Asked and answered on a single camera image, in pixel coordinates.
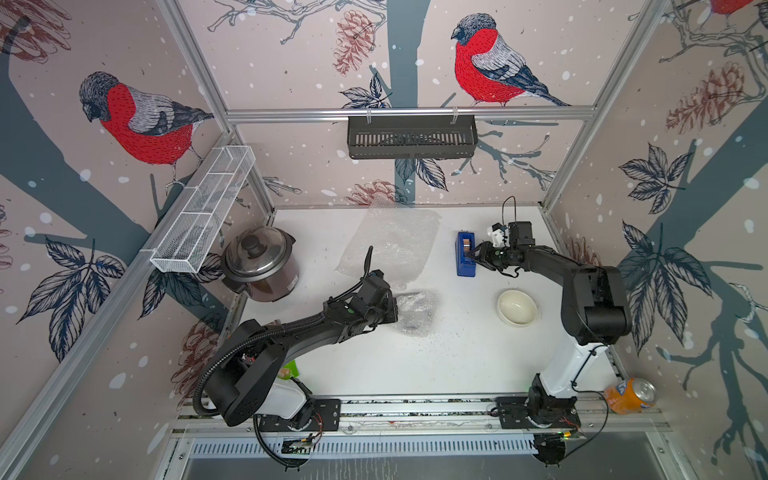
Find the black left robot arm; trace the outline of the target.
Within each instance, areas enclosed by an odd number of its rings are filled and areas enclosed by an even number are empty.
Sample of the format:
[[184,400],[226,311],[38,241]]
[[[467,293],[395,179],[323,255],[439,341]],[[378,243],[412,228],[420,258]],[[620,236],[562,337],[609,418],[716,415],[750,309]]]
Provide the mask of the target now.
[[203,367],[191,394],[193,408],[237,426],[266,403],[280,369],[292,360],[397,321],[396,299],[380,270],[326,300],[312,316],[277,326],[248,320]]

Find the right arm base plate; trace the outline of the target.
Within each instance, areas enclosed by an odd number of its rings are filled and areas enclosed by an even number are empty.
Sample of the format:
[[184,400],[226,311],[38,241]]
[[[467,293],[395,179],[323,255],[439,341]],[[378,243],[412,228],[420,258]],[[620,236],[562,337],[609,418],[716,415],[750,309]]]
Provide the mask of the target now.
[[531,402],[528,397],[502,396],[495,399],[493,412],[504,430],[574,430],[581,427],[575,397],[545,395]]

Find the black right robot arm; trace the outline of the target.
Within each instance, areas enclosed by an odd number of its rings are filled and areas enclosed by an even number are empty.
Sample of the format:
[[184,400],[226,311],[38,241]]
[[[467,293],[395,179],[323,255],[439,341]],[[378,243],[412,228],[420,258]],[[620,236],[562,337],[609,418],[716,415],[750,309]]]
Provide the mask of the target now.
[[608,346],[631,329],[626,289],[612,266],[579,263],[538,245],[528,221],[494,224],[490,239],[467,251],[477,265],[512,278],[518,271],[542,275],[562,288],[560,316],[566,336],[528,391],[527,415],[548,424],[572,410],[579,377]]

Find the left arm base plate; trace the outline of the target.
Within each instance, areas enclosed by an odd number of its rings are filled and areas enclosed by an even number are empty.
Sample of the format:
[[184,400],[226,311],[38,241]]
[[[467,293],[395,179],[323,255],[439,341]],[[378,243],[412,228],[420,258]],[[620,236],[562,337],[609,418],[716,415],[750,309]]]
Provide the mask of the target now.
[[261,432],[267,433],[336,432],[340,416],[339,399],[311,399],[290,419],[257,415],[255,425]]

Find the blue tape dispenser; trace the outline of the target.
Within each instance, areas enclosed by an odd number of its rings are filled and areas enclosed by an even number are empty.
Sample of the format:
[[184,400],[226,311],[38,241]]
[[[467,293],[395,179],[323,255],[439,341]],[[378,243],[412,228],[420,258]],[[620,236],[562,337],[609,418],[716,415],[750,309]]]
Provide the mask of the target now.
[[455,242],[456,274],[459,277],[474,277],[476,263],[471,253],[475,248],[475,235],[472,232],[460,231]]

